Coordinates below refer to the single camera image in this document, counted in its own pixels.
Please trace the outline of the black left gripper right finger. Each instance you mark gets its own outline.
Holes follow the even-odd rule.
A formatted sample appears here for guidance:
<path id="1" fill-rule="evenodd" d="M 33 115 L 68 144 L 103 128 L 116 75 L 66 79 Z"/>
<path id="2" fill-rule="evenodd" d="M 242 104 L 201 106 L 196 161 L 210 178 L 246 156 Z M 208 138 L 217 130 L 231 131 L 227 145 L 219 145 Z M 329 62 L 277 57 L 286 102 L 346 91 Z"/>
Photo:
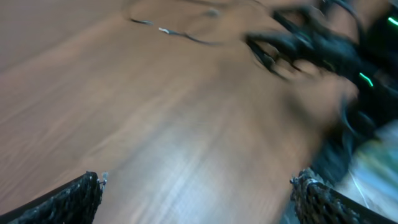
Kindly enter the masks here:
<path id="1" fill-rule="evenodd" d="M 327 186 L 310 169 L 300 171 L 290 183 L 290 201 L 300 223 L 395 224 Z"/>

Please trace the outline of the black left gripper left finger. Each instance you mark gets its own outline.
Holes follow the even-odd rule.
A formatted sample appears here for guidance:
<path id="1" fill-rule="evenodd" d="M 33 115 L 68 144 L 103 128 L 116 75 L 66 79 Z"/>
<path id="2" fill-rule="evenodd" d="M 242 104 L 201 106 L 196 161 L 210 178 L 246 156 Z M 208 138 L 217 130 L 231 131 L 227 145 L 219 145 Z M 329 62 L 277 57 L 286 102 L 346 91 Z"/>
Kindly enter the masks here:
<path id="1" fill-rule="evenodd" d="M 85 174 L 1 215 L 1 223 L 56 224 L 93 223 L 101 204 L 108 173 Z"/>

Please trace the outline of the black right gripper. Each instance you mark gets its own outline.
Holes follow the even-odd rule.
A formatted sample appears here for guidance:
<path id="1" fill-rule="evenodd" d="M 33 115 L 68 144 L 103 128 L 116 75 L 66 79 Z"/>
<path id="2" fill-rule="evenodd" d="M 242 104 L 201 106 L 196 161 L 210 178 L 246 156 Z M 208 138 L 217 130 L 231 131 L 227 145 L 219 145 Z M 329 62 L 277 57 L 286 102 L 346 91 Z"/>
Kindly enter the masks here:
<path id="1" fill-rule="evenodd" d="M 257 60 L 268 71 L 286 80 L 274 70 L 276 62 L 283 58 L 294 65 L 297 60 L 306 60 L 329 72 L 375 84 L 377 65 L 371 61 L 372 55 L 362 43 L 357 44 L 349 38 L 332 31 L 324 31 L 318 20 L 323 13 L 314 6 L 284 6 L 273 8 L 271 17 L 291 34 L 283 32 L 246 32 L 244 42 L 252 50 Z M 277 56 L 272 57 L 257 42 L 276 48 Z"/>

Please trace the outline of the black USB cable thick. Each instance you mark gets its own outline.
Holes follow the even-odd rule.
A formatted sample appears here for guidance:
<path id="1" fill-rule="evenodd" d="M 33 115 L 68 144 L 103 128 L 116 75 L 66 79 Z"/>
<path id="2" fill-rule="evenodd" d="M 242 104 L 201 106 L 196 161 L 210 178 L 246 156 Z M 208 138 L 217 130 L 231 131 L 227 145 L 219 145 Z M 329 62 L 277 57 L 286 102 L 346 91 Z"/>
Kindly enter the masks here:
<path id="1" fill-rule="evenodd" d="M 129 18 L 129 21 L 135 22 L 135 23 L 138 23 L 138 24 L 145 24 L 145 25 L 148 25 L 148 26 L 153 26 L 154 25 L 153 22 L 147 21 L 147 20 L 136 20 L 136 19 L 133 19 L 133 18 Z"/>

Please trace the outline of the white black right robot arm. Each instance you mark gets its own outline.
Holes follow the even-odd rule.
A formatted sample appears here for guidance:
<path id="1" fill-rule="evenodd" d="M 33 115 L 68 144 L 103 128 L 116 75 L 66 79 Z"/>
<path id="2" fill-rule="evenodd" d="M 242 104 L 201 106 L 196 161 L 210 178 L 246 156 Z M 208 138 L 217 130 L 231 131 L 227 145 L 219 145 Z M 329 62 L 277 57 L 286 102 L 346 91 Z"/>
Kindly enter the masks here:
<path id="1" fill-rule="evenodd" d="M 311 170 L 330 184 L 348 173 L 356 148 L 374 137 L 376 129 L 397 119 L 397 2 L 365 29 L 348 1 L 338 1 L 354 19 L 357 41 L 324 26 L 315 12 L 327 16 L 334 1 L 276 7 L 271 16 L 283 32 L 247 32 L 245 44 L 258 61 L 274 72 L 280 59 L 305 60 L 346 78 L 358 89 L 355 103 L 341 102 L 341 126 L 324 141 Z"/>

